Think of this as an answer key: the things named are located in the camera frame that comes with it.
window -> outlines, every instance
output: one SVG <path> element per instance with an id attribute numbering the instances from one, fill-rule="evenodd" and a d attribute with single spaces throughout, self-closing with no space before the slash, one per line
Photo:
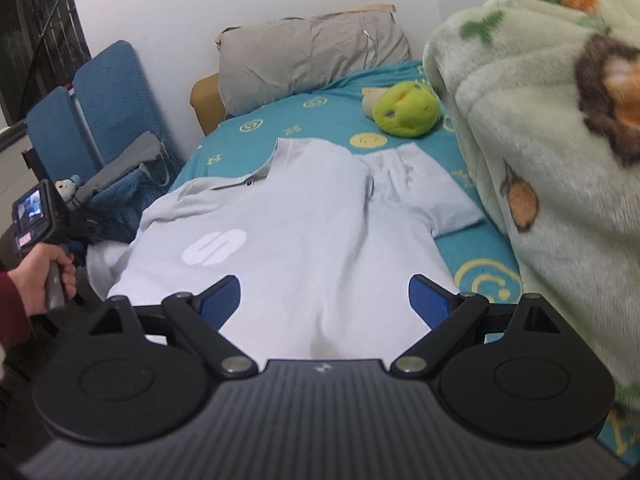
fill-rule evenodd
<path id="1" fill-rule="evenodd" d="M 90 59 L 74 0 L 0 0 L 0 107 L 9 124 Z"/>

white logo on shirt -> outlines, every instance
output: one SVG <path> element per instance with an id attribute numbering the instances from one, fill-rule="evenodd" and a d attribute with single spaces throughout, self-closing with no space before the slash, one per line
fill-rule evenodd
<path id="1" fill-rule="evenodd" d="M 185 249 L 182 260 L 187 265 L 214 265 L 224 262 L 246 241 L 246 233 L 232 229 L 225 233 L 209 233 Z"/>

red sleeve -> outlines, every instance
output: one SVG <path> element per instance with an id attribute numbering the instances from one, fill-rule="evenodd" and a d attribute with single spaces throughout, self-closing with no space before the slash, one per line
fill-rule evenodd
<path id="1" fill-rule="evenodd" d="M 0 272 L 0 345 L 7 351 L 27 341 L 31 324 L 18 289 L 5 272 Z"/>

green plush toy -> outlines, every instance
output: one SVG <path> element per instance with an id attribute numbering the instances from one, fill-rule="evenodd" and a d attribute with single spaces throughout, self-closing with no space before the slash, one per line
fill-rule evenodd
<path id="1" fill-rule="evenodd" d="M 420 137 L 440 120 L 438 96 L 415 81 L 368 89 L 362 108 L 383 132 L 397 137 Z"/>

shirt sleeve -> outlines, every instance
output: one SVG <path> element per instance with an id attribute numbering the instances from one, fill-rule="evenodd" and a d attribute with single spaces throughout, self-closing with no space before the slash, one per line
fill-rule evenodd
<path id="1" fill-rule="evenodd" d="M 4 353 L 9 348 L 27 341 L 30 331 L 31 323 L 24 311 L 18 289 L 7 273 L 0 272 L 0 360 L 4 361 Z"/>
<path id="2" fill-rule="evenodd" d="M 373 179 L 370 198 L 394 203 L 445 235 L 484 218 L 481 209 L 452 176 L 416 144 L 361 155 Z"/>
<path id="3" fill-rule="evenodd" d="M 120 278 L 129 256 L 130 246 L 121 242 L 104 241 L 88 247 L 87 276 L 98 298 L 104 301 L 109 297 L 109 291 Z"/>

